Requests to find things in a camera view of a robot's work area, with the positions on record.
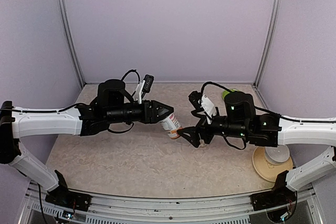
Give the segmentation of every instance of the speckled tabletop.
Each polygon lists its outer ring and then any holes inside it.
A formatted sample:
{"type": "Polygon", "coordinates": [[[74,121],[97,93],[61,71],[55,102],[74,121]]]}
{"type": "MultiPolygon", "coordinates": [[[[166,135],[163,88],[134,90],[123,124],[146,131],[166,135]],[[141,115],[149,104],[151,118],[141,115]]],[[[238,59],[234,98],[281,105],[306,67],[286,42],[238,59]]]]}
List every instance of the speckled tabletop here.
{"type": "MultiPolygon", "coordinates": [[[[182,126],[197,123],[188,95],[201,84],[154,83],[145,99],[157,100],[175,108],[182,126]]],[[[250,85],[230,84],[254,96],[250,85]]],[[[97,95],[97,85],[86,85],[78,102],[89,103],[97,95]]],[[[135,85],[127,85],[132,92],[135,85]]],[[[207,86],[205,94],[225,114],[221,89],[207,86]]],[[[111,125],[113,130],[126,129],[111,125]]],[[[229,138],[242,146],[241,140],[229,138]]],[[[260,178],[252,164],[256,147],[243,151],[229,147],[216,136],[210,145],[194,148],[181,137],[170,139],[160,124],[136,123],[132,131],[115,135],[101,132],[96,136],[58,136],[47,165],[60,171],[69,188],[108,195],[149,198],[213,197],[268,189],[272,183],[260,178]]]]}

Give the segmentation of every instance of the white bracket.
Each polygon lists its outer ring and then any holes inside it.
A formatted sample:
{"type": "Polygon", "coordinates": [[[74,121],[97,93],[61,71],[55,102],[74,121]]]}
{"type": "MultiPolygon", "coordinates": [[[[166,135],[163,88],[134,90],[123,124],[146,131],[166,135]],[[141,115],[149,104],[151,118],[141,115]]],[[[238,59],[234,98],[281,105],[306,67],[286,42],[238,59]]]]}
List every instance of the white bracket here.
{"type": "Polygon", "coordinates": [[[138,101],[139,104],[142,103],[142,90],[143,90],[144,85],[145,85],[145,80],[142,80],[141,82],[139,82],[139,84],[137,85],[135,89],[135,100],[138,101]]]}
{"type": "MultiPolygon", "coordinates": [[[[211,118],[217,114],[216,107],[213,102],[206,96],[202,96],[201,106],[204,109],[204,112],[208,114],[211,118]]],[[[211,124],[212,120],[209,117],[206,117],[208,124],[211,124]]]]}

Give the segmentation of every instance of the white arm segment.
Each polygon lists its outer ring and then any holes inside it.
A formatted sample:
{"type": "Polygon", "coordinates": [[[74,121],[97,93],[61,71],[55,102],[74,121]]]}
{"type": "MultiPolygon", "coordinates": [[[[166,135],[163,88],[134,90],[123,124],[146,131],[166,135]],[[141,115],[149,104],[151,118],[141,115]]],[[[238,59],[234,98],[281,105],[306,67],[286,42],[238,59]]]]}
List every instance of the white arm segment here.
{"type": "MultiPolygon", "coordinates": [[[[315,121],[336,121],[336,118],[328,119],[301,119],[315,121]]],[[[278,133],[278,144],[323,144],[329,145],[328,149],[318,157],[306,164],[292,169],[286,176],[287,188],[292,191],[299,190],[326,174],[336,170],[336,161],[333,160],[334,146],[336,146],[336,124],[334,123],[299,123],[280,119],[282,127],[278,133]]]]}
{"type": "MultiPolygon", "coordinates": [[[[15,107],[15,110],[34,110],[15,107]]],[[[71,108],[60,113],[19,113],[13,112],[13,137],[33,135],[70,134],[79,135],[82,120],[78,109],[71,108]]]]}
{"type": "MultiPolygon", "coordinates": [[[[215,104],[206,96],[202,96],[201,106],[204,109],[204,112],[207,113],[211,118],[217,114],[215,104]]],[[[209,117],[206,117],[208,124],[211,124],[212,120],[209,117]]]]}
{"type": "MultiPolygon", "coordinates": [[[[312,119],[292,118],[297,120],[336,121],[336,118],[312,119]]],[[[296,123],[280,119],[282,127],[278,133],[278,144],[325,144],[336,146],[336,123],[296,123]]]]}
{"type": "Polygon", "coordinates": [[[143,87],[145,86],[145,80],[142,80],[141,82],[138,83],[136,89],[135,89],[135,100],[138,101],[139,104],[142,103],[142,90],[143,87]]]}
{"type": "Polygon", "coordinates": [[[58,187],[56,173],[31,154],[21,142],[19,148],[21,156],[16,156],[9,165],[40,184],[47,191],[58,187]]]}
{"type": "Polygon", "coordinates": [[[306,184],[335,171],[336,162],[332,160],[334,155],[334,147],[330,146],[318,157],[296,169],[290,170],[286,176],[287,188],[292,191],[298,191],[306,184]]]}

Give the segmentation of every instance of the purple wall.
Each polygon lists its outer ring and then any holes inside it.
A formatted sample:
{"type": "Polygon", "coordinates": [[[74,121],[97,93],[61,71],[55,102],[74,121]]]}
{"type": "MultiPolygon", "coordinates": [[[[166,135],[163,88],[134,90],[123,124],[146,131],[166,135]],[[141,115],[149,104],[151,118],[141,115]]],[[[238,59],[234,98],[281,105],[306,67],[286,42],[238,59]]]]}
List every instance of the purple wall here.
{"type": "Polygon", "coordinates": [[[66,0],[87,82],[255,79],[273,0],[66,0]]]}
{"type": "MultiPolygon", "coordinates": [[[[0,103],[55,108],[74,102],[79,91],[57,0],[0,0],[0,103]]],[[[43,162],[54,141],[54,136],[22,139],[43,162]]],[[[0,165],[0,223],[14,223],[28,183],[0,165]]]]}
{"type": "MultiPolygon", "coordinates": [[[[281,0],[260,90],[269,107],[301,117],[336,116],[336,0],[281,0]]],[[[297,165],[326,146],[291,146],[297,165]]],[[[334,213],[336,174],[313,183],[327,222],[334,213]]]]}

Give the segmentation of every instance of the can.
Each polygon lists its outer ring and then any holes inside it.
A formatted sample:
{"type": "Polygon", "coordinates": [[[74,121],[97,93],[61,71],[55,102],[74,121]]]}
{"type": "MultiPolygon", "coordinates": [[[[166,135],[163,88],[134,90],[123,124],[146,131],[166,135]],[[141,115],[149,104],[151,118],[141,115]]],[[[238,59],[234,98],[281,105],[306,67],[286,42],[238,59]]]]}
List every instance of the can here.
{"type": "Polygon", "coordinates": [[[160,123],[171,139],[177,139],[180,137],[180,135],[177,133],[177,130],[182,129],[182,126],[174,113],[171,113],[165,119],[160,121],[160,123]]]}

